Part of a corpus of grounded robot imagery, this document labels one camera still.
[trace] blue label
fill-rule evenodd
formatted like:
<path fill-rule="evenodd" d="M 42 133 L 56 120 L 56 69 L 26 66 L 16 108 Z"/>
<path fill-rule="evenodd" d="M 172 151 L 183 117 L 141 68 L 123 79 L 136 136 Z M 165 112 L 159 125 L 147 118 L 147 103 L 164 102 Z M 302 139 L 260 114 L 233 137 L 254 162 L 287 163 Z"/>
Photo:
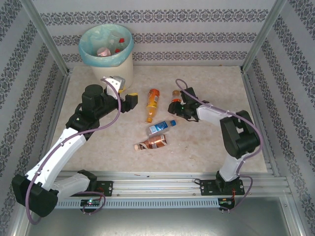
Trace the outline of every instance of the blue label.
<path fill-rule="evenodd" d="M 166 129 L 168 126 L 167 126 L 167 123 L 165 121 L 161 122 L 161 123 L 158 123 L 154 126 L 156 128 L 156 132 L 159 132 L 161 130 L 164 130 Z"/>

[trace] white trash bin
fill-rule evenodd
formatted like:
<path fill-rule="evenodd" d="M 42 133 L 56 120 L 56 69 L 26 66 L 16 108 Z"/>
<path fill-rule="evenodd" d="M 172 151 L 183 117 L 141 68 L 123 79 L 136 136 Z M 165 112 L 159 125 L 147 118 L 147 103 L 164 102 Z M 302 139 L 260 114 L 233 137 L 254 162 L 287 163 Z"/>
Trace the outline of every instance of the white trash bin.
<path fill-rule="evenodd" d="M 109 57 L 98 57 L 97 50 L 101 47 L 109 48 L 108 39 L 113 33 L 125 39 L 126 48 Z M 104 85 L 100 81 L 104 76 L 120 76 L 126 80 L 125 90 L 133 82 L 133 45 L 132 35 L 127 28 L 116 24 L 105 24 L 93 27 L 82 35 L 79 52 L 84 64 L 92 68 L 95 83 Z"/>

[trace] orange bottle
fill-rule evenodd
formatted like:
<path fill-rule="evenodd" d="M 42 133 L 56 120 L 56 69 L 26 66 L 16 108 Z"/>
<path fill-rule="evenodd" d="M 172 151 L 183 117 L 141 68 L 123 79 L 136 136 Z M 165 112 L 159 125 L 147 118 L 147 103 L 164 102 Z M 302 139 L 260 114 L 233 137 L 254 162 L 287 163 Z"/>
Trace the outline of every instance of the orange bottle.
<path fill-rule="evenodd" d="M 150 90 L 149 101 L 147 104 L 147 123 L 151 123 L 153 120 L 153 117 L 157 113 L 158 98 L 159 98 L 159 90 L 155 88 Z"/>

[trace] blue plastic bag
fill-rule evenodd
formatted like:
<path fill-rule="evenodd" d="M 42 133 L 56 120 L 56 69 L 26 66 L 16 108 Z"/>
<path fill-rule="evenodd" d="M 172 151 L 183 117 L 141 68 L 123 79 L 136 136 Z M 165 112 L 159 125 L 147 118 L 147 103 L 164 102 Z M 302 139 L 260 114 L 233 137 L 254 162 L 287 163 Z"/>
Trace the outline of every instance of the blue plastic bag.
<path fill-rule="evenodd" d="M 98 57 L 96 52 L 101 47 L 108 47 L 109 36 L 114 32 L 125 39 L 127 47 L 109 57 Z M 84 64 L 95 67 L 116 67 L 121 65 L 133 49 L 132 35 L 127 28 L 116 24 L 105 24 L 86 31 L 79 43 L 79 52 Z"/>

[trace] wall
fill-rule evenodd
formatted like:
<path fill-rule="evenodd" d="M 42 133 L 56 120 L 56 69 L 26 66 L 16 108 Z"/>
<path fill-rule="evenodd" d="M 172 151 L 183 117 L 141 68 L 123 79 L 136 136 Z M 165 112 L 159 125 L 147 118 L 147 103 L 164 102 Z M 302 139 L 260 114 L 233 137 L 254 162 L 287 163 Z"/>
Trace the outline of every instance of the wall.
<path fill-rule="evenodd" d="M 105 23 L 127 27 L 136 65 L 242 65 L 275 0 L 34 0 L 69 67 Z"/>
<path fill-rule="evenodd" d="M 11 180 L 41 156 L 63 80 L 18 0 L 0 3 L 0 236 L 16 206 Z"/>
<path fill-rule="evenodd" d="M 315 1 L 288 1 L 248 77 L 307 235 L 315 235 Z"/>

